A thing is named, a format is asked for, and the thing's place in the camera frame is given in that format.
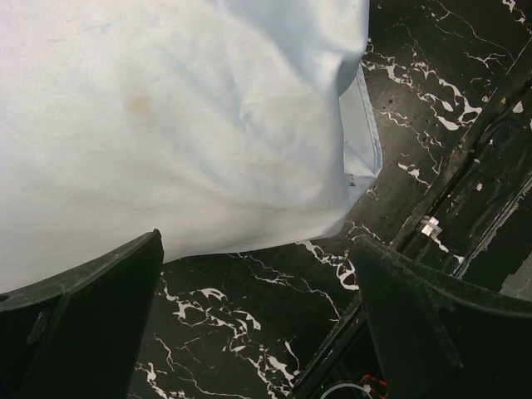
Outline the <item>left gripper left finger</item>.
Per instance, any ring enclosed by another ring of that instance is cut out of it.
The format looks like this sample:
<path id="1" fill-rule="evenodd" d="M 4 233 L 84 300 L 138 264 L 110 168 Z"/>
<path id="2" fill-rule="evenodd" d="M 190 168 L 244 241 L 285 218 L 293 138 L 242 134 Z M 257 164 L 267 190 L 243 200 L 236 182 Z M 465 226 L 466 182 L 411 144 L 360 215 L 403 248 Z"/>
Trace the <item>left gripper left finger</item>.
<path id="1" fill-rule="evenodd" d="M 125 398 L 155 296 L 158 230 L 1 295 L 3 398 Z"/>

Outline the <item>light blue pillowcase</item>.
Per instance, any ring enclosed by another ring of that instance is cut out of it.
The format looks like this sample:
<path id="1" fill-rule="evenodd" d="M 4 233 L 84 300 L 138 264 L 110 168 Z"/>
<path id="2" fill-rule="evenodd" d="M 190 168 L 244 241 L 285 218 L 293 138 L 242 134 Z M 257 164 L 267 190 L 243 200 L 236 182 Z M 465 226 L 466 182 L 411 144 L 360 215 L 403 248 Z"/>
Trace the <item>light blue pillowcase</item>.
<path id="1" fill-rule="evenodd" d="M 4 1 L 1 290 L 337 234 L 382 168 L 367 1 Z"/>

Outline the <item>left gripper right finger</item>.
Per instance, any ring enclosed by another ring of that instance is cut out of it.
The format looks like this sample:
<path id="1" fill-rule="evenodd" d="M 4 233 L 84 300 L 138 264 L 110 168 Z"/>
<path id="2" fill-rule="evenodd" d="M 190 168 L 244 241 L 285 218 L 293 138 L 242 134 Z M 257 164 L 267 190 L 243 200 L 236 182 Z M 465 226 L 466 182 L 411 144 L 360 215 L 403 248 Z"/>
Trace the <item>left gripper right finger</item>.
<path id="1" fill-rule="evenodd" d="M 419 264 L 368 237 L 352 251 L 390 398 L 529 398 L 531 303 Z"/>

